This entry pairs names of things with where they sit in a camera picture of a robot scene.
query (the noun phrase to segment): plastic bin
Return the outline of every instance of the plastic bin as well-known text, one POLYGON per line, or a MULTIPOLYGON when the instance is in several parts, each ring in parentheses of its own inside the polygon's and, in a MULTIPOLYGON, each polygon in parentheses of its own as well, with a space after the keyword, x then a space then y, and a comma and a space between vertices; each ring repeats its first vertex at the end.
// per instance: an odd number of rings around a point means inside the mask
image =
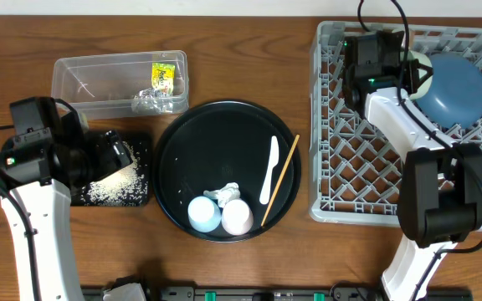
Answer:
MULTIPOLYGON (((402 24, 367 23, 372 30, 403 29, 402 24)), ((482 28, 410 25, 412 50, 461 55, 482 72, 482 28)), ((345 107, 341 92, 343 39, 362 34, 359 23, 320 23, 310 58, 310 215, 318 222, 397 227, 402 164, 386 137, 345 107)), ((482 117, 464 129, 442 132, 482 149, 482 117)), ((440 183, 444 188, 450 181, 440 183)))
POLYGON ((63 99, 89 120, 182 113, 189 107, 187 56, 183 51, 107 54, 59 59, 51 97, 63 99), (157 98, 168 110, 144 110, 136 95, 151 88, 152 63, 174 64, 172 96, 157 98))

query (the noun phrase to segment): white cup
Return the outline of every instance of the white cup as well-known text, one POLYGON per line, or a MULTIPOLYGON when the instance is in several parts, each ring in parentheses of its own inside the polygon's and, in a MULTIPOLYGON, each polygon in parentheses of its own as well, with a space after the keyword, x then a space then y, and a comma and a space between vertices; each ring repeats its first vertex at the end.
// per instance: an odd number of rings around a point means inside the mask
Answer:
POLYGON ((217 204, 205 196, 192 199, 187 211, 191 226, 198 232, 211 232, 221 222, 221 211, 217 204))
POLYGON ((226 232, 243 235, 250 230, 253 223, 254 217, 245 201, 232 200, 224 206, 222 224, 226 232))

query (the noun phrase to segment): clear plastic container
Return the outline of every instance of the clear plastic container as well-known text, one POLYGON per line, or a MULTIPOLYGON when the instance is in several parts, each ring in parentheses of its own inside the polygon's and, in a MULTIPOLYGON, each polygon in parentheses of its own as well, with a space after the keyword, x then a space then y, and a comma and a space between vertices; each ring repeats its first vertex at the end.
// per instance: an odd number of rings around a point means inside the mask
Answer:
POLYGON ((51 85, 51 97, 70 103, 88 120, 182 113, 189 107, 188 94, 187 56, 183 51, 59 59, 51 85), (152 87, 153 63, 176 66, 171 96, 139 96, 152 87))

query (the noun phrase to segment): white plastic knife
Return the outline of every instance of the white plastic knife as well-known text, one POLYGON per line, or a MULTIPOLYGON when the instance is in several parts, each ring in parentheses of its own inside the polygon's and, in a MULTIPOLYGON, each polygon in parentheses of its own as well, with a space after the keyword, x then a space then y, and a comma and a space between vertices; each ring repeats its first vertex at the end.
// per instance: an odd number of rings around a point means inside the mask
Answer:
POLYGON ((267 166, 267 174, 265 175, 264 186, 259 194, 259 202, 267 205, 271 196, 271 178, 273 177, 273 168, 278 164, 279 149, 276 136, 271 137, 271 152, 269 153, 269 165, 267 166))

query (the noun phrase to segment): green tape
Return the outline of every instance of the green tape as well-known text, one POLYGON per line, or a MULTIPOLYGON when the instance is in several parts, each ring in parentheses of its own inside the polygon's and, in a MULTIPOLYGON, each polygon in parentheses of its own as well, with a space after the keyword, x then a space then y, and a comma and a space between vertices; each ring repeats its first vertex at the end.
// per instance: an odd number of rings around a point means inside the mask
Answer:
POLYGON ((215 292, 206 292, 206 294, 204 295, 204 301, 215 301, 216 299, 217 299, 217 293, 215 292))
POLYGON ((314 293, 314 301, 325 301, 324 293, 314 293))

